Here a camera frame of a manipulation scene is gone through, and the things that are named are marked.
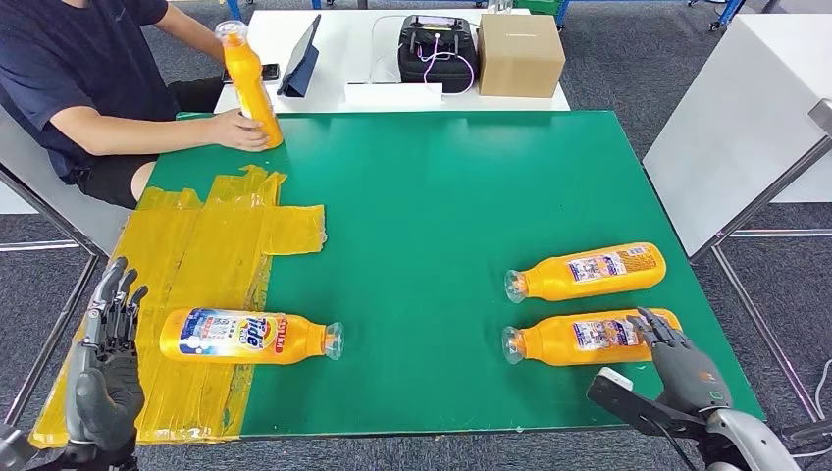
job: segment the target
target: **green tabletop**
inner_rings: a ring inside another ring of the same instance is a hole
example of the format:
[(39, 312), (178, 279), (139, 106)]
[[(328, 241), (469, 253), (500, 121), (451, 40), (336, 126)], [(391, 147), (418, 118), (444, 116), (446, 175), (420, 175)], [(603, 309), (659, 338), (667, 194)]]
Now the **green tabletop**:
[[(664, 307), (709, 353), (735, 406), (762, 417), (639, 161), (611, 112), (281, 117), (286, 144), (163, 156), (151, 184), (196, 189), (255, 164), (282, 172), (281, 204), (326, 205), (320, 253), (274, 257), (267, 309), (344, 325), (339, 361), (255, 369), (244, 437), (446, 433), (620, 425), (586, 399), (601, 365), (509, 365), (500, 332), (555, 315)], [(508, 269), (650, 241), (656, 287), (511, 303)], [(657, 396), (650, 363), (616, 364)]]

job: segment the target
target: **bottle cap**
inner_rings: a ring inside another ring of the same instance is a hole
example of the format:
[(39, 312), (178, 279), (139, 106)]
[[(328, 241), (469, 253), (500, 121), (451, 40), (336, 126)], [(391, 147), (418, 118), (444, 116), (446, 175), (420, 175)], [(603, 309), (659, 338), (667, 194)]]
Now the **bottle cap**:
[(526, 276), (515, 270), (505, 274), (505, 293), (512, 302), (520, 302), (529, 295), (529, 284)]
[(245, 44), (245, 37), (248, 35), (248, 26), (237, 20), (229, 20), (217, 25), (214, 29), (223, 46), (236, 47)]
[(526, 358), (526, 340), (520, 330), (511, 326), (502, 330), (502, 354), (512, 365)]
[(338, 360), (343, 352), (343, 324), (335, 322), (324, 332), (324, 354)]

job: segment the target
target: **orange bottle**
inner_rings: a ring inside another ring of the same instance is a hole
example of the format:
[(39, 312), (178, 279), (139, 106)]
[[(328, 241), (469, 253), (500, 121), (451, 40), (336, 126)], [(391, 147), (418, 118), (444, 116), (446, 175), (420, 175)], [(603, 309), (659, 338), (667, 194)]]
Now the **orange bottle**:
[(655, 245), (626, 243), (551, 257), (525, 272), (509, 270), (505, 293), (514, 302), (527, 297), (560, 301), (650, 288), (665, 271), (664, 257)]
[[(651, 309), (674, 329), (679, 320), (667, 309)], [(636, 309), (592, 312), (543, 319), (528, 329), (506, 327), (502, 352), (512, 365), (535, 359), (552, 366), (650, 361), (650, 348), (639, 341), (628, 316), (641, 317)]]
[(269, 136), (266, 145), (270, 149), (281, 145), (284, 135), (263, 85), (263, 65), (248, 45), (248, 27), (238, 21), (222, 22), (215, 32), (223, 42), (226, 69), (234, 82), (243, 116), (263, 123), (263, 131)]
[(159, 336), (172, 360), (205, 363), (290, 365), (310, 356), (340, 358), (343, 326), (329, 326), (281, 312), (177, 309)]

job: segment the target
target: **robot finger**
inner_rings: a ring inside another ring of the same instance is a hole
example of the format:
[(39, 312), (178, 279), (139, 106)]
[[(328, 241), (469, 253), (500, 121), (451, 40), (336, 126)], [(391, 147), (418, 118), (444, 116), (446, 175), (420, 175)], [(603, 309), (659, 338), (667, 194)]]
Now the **robot finger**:
[(627, 320), (636, 326), (636, 333), (639, 336), (639, 339), (641, 339), (648, 346), (653, 346), (659, 342), (658, 337), (655, 336), (653, 330), (645, 323), (645, 320), (642, 317), (627, 316)]
[(110, 265), (101, 277), (101, 282), (95, 287), (95, 292), (92, 294), (92, 299), (90, 300), (90, 307), (93, 307), (94, 304), (94, 307), (104, 311), (106, 306), (113, 302), (116, 297), (116, 287), (127, 266), (128, 259), (125, 257), (117, 258)]
[(110, 323), (108, 329), (108, 337), (116, 337), (124, 339), (127, 336), (127, 329), (129, 324), (127, 312), (127, 297), (130, 293), (130, 285), (135, 282), (138, 277), (138, 272), (135, 269), (128, 270), (122, 277), (119, 291), (116, 293), (116, 302), (113, 303), (113, 322)]
[(671, 345), (675, 343), (676, 338), (671, 332), (672, 329), (667, 326), (667, 323), (664, 322), (664, 319), (661, 317), (656, 316), (647, 308), (640, 307), (639, 313), (645, 316), (645, 319), (648, 320), (648, 323), (652, 327), (652, 331), (655, 336), (658, 338), (658, 341), (663, 341), (665, 343), (670, 343)]
[(141, 286), (139, 287), (130, 298), (130, 303), (128, 304), (127, 312), (130, 316), (127, 318), (127, 330), (125, 332), (125, 340), (127, 341), (135, 341), (135, 331), (138, 328), (138, 310), (139, 306), (141, 305), (141, 299), (147, 295), (147, 287)]

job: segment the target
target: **black shorts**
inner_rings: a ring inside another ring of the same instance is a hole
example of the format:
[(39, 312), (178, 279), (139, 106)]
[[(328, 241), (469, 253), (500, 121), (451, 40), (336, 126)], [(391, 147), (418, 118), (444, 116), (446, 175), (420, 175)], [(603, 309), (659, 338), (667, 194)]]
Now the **black shorts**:
[[(168, 89), (176, 96), (182, 111), (213, 113), (223, 91), (219, 77), (195, 81), (175, 81)], [(132, 176), (144, 164), (155, 162), (158, 155), (113, 155), (98, 157), (88, 169), (76, 171), (73, 180), (83, 194), (117, 206), (135, 209)]]

